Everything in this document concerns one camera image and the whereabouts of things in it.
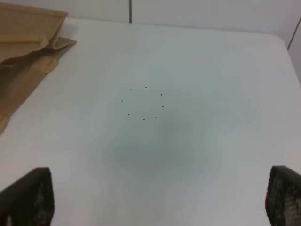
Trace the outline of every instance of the white table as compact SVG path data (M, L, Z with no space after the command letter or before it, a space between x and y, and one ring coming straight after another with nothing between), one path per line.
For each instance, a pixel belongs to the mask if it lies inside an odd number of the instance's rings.
M62 36L78 44L0 136L1 190L49 166L54 226L269 225L271 166L301 172L282 40L80 19Z

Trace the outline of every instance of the wall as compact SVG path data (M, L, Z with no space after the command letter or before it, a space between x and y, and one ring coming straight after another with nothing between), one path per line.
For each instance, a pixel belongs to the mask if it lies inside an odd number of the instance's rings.
M70 17L128 23L128 0L6 0L8 3L67 11Z
M280 36L288 46L300 0L132 0L133 23L166 24Z
M293 42L289 48L289 54L297 73L298 79L301 82L301 26L299 25Z

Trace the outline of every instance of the paper bag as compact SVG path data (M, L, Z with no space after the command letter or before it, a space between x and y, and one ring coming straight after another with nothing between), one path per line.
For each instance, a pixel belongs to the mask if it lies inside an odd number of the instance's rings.
M76 41L58 37L66 12L0 3L0 133Z

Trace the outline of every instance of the mesh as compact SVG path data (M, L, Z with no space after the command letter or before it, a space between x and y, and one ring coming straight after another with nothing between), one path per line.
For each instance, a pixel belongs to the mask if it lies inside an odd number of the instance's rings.
M49 226L54 210L48 168L36 168L0 192L0 226Z
M285 166L273 166L265 207L272 226L301 226L301 176Z

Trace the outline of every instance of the black mesh object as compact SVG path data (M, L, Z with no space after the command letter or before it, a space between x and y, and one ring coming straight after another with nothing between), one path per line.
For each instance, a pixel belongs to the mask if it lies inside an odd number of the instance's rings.
M272 226L301 226L301 175L273 166L265 209Z
M54 202L49 168L36 168L0 192L0 226L49 226Z

